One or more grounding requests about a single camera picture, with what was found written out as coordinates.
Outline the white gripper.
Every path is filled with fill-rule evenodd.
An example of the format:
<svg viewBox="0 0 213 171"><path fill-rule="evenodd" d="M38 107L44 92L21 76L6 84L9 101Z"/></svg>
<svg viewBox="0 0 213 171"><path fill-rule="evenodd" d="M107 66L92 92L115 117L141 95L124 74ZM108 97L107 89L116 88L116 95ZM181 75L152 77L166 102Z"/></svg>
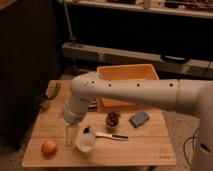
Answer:
<svg viewBox="0 0 213 171"><path fill-rule="evenodd" d="M88 101L69 98L64 104L63 117L68 125L65 129L66 145L73 146L79 132L78 123L82 122L88 111Z"/></svg>

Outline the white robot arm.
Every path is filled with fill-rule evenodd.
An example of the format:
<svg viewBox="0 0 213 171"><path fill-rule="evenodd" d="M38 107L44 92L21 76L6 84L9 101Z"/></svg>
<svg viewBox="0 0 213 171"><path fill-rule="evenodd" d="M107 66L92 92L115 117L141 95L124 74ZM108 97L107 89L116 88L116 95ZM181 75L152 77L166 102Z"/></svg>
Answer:
<svg viewBox="0 0 213 171"><path fill-rule="evenodd" d="M213 171L213 81L113 81L103 79L97 72L89 72L74 77L70 91L64 105L64 119L71 125L83 121L94 98L126 101L198 117L199 134L190 171Z"/></svg>

